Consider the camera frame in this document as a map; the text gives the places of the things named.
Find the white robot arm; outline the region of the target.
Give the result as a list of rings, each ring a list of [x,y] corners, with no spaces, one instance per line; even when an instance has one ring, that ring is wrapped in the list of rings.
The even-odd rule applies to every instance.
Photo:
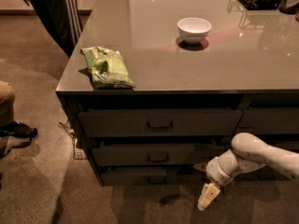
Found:
[[[208,162],[193,167],[206,174],[197,208],[204,211],[237,175],[247,174],[269,166],[291,180],[299,180],[299,154],[266,144],[251,133],[238,133],[231,147]]]

